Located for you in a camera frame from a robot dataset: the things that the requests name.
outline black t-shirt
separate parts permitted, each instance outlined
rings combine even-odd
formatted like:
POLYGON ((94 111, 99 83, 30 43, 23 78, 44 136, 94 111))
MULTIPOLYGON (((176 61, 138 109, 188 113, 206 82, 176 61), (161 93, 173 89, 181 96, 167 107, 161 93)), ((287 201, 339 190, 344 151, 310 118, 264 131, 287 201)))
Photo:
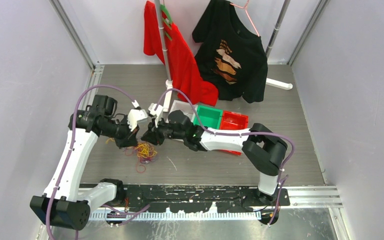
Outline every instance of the black t-shirt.
POLYGON ((192 37, 202 43, 195 56, 201 77, 218 88, 218 99, 263 101, 268 66, 261 37, 242 24, 229 1, 211 0, 192 37))

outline metal pole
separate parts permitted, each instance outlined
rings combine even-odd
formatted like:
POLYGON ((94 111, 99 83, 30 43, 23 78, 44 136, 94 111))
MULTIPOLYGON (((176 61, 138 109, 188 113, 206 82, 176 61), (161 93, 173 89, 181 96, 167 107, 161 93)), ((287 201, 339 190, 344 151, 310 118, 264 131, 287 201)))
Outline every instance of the metal pole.
POLYGON ((68 31, 68 34, 71 36, 71 38, 74 41, 74 44, 77 46, 78 50, 80 51, 81 55, 83 56, 84 60, 86 61, 87 65, 89 65, 90 69, 93 71, 95 69, 97 58, 95 57, 95 54, 91 52, 93 55, 92 60, 91 55, 89 54, 88 50, 86 50, 85 45, 83 44, 81 38, 79 37, 72 21, 69 19, 69 16, 66 13, 66 10, 63 8, 63 5, 61 4, 60 0, 49 0, 49 2, 52 4, 53 8, 55 9, 56 13, 58 14, 59 18, 62 20, 62 23, 64 24, 65 28, 68 31))
POLYGON ((271 34, 270 41, 268 42, 268 46, 265 49, 265 55, 269 58, 270 52, 272 51, 273 44, 275 43, 276 37, 278 36, 279 29, 281 28, 281 24, 284 20, 286 10, 288 9, 289 3, 291 0, 285 0, 283 2, 282 9, 280 10, 279 17, 277 18, 276 25, 274 26, 273 33, 271 34))
POLYGON ((160 0, 155 1, 156 20, 158 21, 159 38, 161 39, 162 55, 164 57, 165 70, 167 71, 167 79, 172 82, 172 76, 170 75, 169 57, 167 55, 166 41, 164 40, 164 26, 163 26, 163 14, 161 13, 160 0))

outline red bin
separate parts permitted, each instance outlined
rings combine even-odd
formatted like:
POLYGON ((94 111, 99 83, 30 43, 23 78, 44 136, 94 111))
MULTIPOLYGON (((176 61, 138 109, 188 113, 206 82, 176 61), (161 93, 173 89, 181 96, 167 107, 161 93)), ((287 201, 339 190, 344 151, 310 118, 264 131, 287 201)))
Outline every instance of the red bin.
MULTIPOLYGON (((223 111, 221 117, 220 129, 221 130, 241 130, 248 127, 248 116, 231 111, 223 111)), ((222 150, 235 155, 241 155, 238 151, 222 150)))

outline white wall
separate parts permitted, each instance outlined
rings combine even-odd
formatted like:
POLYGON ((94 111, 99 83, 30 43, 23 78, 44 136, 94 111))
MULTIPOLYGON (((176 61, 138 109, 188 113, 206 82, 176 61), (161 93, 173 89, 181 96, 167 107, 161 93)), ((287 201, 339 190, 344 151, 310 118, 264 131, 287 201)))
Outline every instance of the white wall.
POLYGON ((293 72, 352 234, 384 239, 384 1, 330 1, 293 72))
POLYGON ((0 239, 34 239, 30 210, 91 71, 47 0, 0 0, 0 239))
MULTIPOLYGON (((165 0, 167 9, 192 52, 199 45, 192 31, 209 0, 165 0)), ((243 6, 246 0, 232 0, 243 6)), ((281 11, 283 0, 251 0, 248 12, 267 47, 281 11)), ((292 0, 286 12, 268 61, 287 63, 319 0, 292 0)), ((144 7, 146 0, 62 0, 64 7, 73 9, 73 24, 90 41, 102 64, 155 64, 157 57, 143 53, 144 7)), ((239 18, 254 31, 245 11, 237 8, 239 18)))

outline green hanger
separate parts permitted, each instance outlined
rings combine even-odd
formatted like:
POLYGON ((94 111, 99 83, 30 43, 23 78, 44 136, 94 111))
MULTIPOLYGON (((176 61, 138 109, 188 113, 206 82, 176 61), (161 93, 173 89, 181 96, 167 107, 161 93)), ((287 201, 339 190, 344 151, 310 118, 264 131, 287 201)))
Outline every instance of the green hanger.
POLYGON ((169 13, 169 11, 167 10, 167 8, 166 8, 165 5, 161 5, 160 8, 161 8, 161 11, 162 11, 163 13, 165 13, 165 15, 167 16, 167 19, 163 19, 163 20, 164 20, 164 23, 165 23, 170 29, 172 29, 172 26, 171 26, 172 23, 173 23, 172 16, 170 16, 170 13, 169 13))
POLYGON ((167 36, 168 40, 173 40, 172 37, 166 31, 164 31, 164 34, 167 36))
MULTIPOLYGON (((170 13, 169 11, 167 10, 166 6, 165 5, 161 5, 160 6, 160 9, 163 13, 165 13, 165 15, 167 16, 167 19, 162 19, 162 21, 165 23, 165 25, 167 25, 167 27, 169 29, 172 29, 172 23, 173 23, 173 20, 172 20, 172 16, 170 16, 170 13)), ((164 34, 167 36, 167 38, 171 41, 172 40, 172 37, 166 32, 164 31, 164 34)))

